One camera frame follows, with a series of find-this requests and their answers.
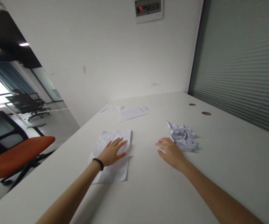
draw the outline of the forearm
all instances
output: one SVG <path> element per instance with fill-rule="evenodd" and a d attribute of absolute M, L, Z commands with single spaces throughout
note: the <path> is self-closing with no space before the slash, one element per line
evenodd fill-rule
<path fill-rule="evenodd" d="M 49 207 L 36 224 L 69 224 L 90 185 L 100 171 L 92 161 L 73 184 Z"/>
<path fill-rule="evenodd" d="M 183 163 L 180 171 L 196 188 L 220 223 L 261 223 L 249 210 L 209 180 L 192 163 Z"/>

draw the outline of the window blinds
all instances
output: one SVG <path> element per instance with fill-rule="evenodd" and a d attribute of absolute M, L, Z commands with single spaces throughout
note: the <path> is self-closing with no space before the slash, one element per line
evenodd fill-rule
<path fill-rule="evenodd" d="M 269 1 L 207 1 L 189 93 L 269 131 Z"/>

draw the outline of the electrical panel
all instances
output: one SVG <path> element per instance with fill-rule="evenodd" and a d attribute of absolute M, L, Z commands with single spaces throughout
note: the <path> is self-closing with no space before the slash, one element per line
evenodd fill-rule
<path fill-rule="evenodd" d="M 136 0 L 134 7 L 136 24 L 163 18 L 163 0 Z"/>

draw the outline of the finger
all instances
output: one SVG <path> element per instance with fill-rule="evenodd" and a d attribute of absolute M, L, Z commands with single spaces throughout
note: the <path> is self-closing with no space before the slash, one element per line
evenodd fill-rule
<path fill-rule="evenodd" d="M 116 143 L 116 141 L 118 141 L 120 138 L 117 138 L 115 139 L 113 142 L 112 142 L 112 145 L 114 145 Z"/>
<path fill-rule="evenodd" d="M 123 142 L 121 142 L 120 144 L 118 144 L 117 145 L 117 147 L 116 147 L 116 152 L 118 152 L 119 151 L 119 149 L 123 146 L 123 145 L 125 145 L 127 143 L 127 140 L 126 141 L 123 141 Z"/>
<path fill-rule="evenodd" d="M 166 145 L 166 144 L 164 144 L 164 143 L 162 143 L 162 142 L 155 143 L 155 145 L 160 146 L 161 148 L 163 148 L 163 149 L 165 149 L 165 150 L 168 149 L 168 145 Z"/>
<path fill-rule="evenodd" d="M 160 150 L 157 150 L 157 152 L 160 155 L 160 157 L 163 158 L 163 160 L 165 161 L 166 155 Z"/>
<path fill-rule="evenodd" d="M 118 141 L 116 141 L 116 142 L 113 144 L 113 146 L 116 147 L 122 140 L 123 140 L 123 138 L 120 138 Z"/>
<path fill-rule="evenodd" d="M 122 159 L 122 158 L 123 158 L 124 156 L 126 156 L 126 155 L 127 155 L 127 152 L 123 152 L 123 153 L 117 155 L 117 156 L 116 156 L 116 161 L 118 161 L 119 159 Z"/>
<path fill-rule="evenodd" d="M 111 143 L 112 143 L 112 141 L 109 141 L 109 143 L 107 143 L 107 145 L 106 145 L 106 148 L 107 148 L 108 146 L 110 146 Z"/>
<path fill-rule="evenodd" d="M 170 144 L 172 140 L 170 138 L 161 138 L 158 142 L 164 142 L 165 144 Z"/>

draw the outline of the desk surface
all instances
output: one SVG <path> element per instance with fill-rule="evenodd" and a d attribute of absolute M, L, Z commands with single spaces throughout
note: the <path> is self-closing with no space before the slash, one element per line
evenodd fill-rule
<path fill-rule="evenodd" d="M 166 120 L 196 131 L 197 153 L 186 157 L 269 223 L 268 132 L 182 92 L 108 105 L 154 111 L 120 123 L 115 114 L 95 115 L 0 200 L 0 223 L 35 223 L 85 169 L 102 131 L 126 129 L 133 131 L 128 181 L 92 185 L 71 223 L 218 223 L 190 182 L 158 156 L 155 143 L 170 133 Z"/>

